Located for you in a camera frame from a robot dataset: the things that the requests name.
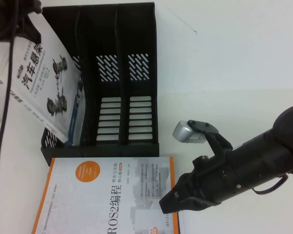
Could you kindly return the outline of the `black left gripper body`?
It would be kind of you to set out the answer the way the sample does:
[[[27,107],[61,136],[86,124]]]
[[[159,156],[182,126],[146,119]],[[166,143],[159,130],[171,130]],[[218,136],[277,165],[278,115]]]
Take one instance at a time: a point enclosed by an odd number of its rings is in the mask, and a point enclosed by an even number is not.
[[[20,37],[20,21],[30,13],[41,12],[39,0],[0,0],[0,42]]]

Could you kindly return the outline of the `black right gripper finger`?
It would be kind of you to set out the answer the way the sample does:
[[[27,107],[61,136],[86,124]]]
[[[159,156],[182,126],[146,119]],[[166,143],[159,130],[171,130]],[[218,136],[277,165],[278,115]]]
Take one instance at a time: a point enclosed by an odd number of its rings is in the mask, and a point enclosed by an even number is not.
[[[209,204],[197,198],[187,198],[181,202],[181,210],[202,211],[210,207]]]
[[[159,201],[161,210],[164,214],[179,212],[181,202],[187,198],[197,198],[193,194],[193,187],[190,184],[191,173],[180,176],[176,185]]]

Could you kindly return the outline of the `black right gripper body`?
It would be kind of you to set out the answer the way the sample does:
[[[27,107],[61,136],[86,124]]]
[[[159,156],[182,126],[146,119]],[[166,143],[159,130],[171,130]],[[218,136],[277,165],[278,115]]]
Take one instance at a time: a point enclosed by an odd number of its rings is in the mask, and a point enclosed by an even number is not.
[[[200,156],[193,161],[191,202],[221,204],[244,192],[240,149],[225,151],[211,158]]]

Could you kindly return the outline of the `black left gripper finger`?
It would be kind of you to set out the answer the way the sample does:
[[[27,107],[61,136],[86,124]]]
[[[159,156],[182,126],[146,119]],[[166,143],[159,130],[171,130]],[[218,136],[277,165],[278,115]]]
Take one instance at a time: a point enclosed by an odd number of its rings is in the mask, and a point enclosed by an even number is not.
[[[28,15],[26,15],[20,21],[20,37],[25,38],[35,44],[41,43],[41,34],[34,26]]]

